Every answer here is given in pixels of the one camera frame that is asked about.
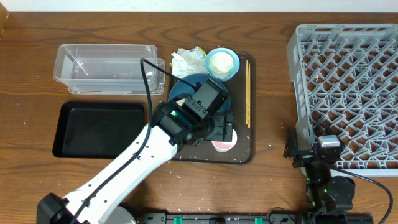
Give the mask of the white rice pile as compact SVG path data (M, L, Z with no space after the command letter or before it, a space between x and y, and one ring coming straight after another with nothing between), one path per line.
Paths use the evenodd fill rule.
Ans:
M182 105L184 104L185 100L186 100L186 99L183 98L183 99L177 100L176 103L177 103L179 106L182 106Z

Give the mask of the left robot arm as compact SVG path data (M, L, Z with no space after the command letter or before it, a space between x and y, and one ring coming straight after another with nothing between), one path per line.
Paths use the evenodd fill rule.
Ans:
M194 95L159 103L133 143L90 181L64 198L50 193L37 206L37 223L106 223L116 207L153 170L184 145L206 138L228 92L207 79Z

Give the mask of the dark blue plate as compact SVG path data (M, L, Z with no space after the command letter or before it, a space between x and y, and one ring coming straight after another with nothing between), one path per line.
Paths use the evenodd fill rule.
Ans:
M216 82L220 87L222 87L225 91L228 91L228 89L225 87L225 85L218 79L212 77L209 74L204 74L204 73L197 73L193 75L189 75L183 78L183 80L189 82L192 85L195 85L196 82L199 82L200 84L203 84L208 78L212 79L214 82ZM183 94L183 93L188 93L190 95L194 95L195 91L193 88L190 86L178 81L170 90L168 100L172 100L176 96ZM232 111L232 97L229 96L227 100L223 103L223 105L220 107L218 110L219 113L229 113Z

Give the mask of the cream white cup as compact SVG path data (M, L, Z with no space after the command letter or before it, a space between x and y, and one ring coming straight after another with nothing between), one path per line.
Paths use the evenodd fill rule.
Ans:
M217 78L226 78L233 67L233 58L226 52L215 53L210 58L210 69L212 74Z

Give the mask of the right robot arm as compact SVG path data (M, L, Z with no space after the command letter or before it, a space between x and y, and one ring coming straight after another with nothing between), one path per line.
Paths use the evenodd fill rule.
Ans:
M332 165L340 157L343 142L328 129L315 144L300 150L292 128L288 129L284 158L294 168L305 169L306 198L313 208L295 217L295 223L348 223L346 211L353 208L355 182L349 177L332 176Z

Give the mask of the pink cup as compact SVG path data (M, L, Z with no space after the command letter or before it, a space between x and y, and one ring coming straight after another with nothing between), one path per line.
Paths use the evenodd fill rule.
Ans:
M212 141L211 143L218 152L227 152L236 145L237 140L237 133L233 130L232 140L230 142Z

